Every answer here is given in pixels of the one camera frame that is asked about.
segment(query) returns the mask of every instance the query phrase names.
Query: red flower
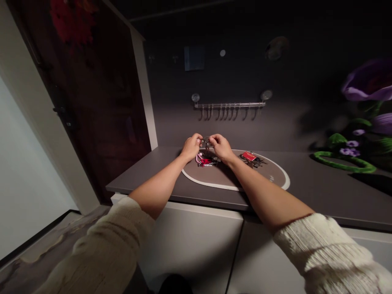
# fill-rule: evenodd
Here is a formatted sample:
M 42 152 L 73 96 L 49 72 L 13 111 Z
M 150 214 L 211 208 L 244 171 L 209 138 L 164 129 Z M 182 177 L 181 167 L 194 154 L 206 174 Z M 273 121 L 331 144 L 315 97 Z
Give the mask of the red flower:
M 64 43 L 70 43 L 73 49 L 93 42 L 91 28 L 96 23 L 89 12 L 80 5 L 71 8 L 66 0 L 51 0 L 50 4 L 53 24 Z

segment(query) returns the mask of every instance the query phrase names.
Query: hand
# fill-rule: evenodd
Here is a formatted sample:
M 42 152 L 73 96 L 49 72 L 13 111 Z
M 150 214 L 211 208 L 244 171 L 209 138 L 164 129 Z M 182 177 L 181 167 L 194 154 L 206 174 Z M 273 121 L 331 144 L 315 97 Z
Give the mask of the hand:
M 181 151 L 180 156 L 185 158 L 187 162 L 191 161 L 193 158 L 196 157 L 197 153 L 199 153 L 200 150 L 200 142 L 203 139 L 203 137 L 196 133 L 192 137 L 188 138 L 185 141 L 183 150 Z
M 224 164 L 228 164 L 229 161 L 236 158 L 237 156 L 233 153 L 230 147 L 229 141 L 220 134 L 210 136 L 209 141 L 214 147 L 215 154 L 223 161 Z

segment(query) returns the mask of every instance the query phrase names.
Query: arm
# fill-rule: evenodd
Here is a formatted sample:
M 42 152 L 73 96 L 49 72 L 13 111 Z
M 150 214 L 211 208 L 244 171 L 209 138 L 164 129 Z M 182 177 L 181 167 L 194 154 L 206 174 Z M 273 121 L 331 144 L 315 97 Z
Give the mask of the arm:
M 165 207 L 182 168 L 199 152 L 200 139 L 194 134 L 178 158 L 99 219 L 35 294 L 123 293 L 135 272 L 140 245 Z
M 237 176 L 275 243 L 305 278 L 307 293 L 392 293 L 392 275 L 334 219 L 316 214 L 250 168 L 223 136 L 209 140 Z
M 165 207 L 181 170 L 196 157 L 202 139 L 200 134 L 188 138 L 179 157 L 129 194 L 153 219 L 157 219 Z
M 253 209 L 272 234 L 289 223 L 314 213 L 302 201 L 264 178 L 238 158 L 222 135 L 212 135 L 209 140 L 217 156 L 234 172 Z

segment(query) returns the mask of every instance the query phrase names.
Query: floor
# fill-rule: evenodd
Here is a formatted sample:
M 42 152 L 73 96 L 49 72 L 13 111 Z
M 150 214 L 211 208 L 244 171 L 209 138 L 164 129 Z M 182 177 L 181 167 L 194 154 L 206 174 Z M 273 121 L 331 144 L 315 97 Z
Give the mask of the floor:
M 0 292 L 34 292 L 52 269 L 71 254 L 74 243 L 109 209 L 109 206 L 101 205 L 87 216 L 70 212 L 44 237 L 0 270 Z

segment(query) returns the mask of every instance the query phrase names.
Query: white cabinet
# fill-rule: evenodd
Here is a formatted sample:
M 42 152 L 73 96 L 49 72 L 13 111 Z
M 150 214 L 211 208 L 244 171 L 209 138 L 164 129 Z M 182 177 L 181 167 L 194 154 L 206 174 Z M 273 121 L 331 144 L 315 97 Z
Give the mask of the white cabinet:
M 302 294 L 304 279 L 256 218 L 245 217 L 227 294 Z
M 149 288 L 181 274 L 194 294 L 224 294 L 242 223 L 238 212 L 169 202 L 139 259 Z
M 392 272 L 392 234 L 344 230 Z M 227 294 L 304 294 L 303 287 L 304 279 L 264 226 L 256 218 L 245 217 Z

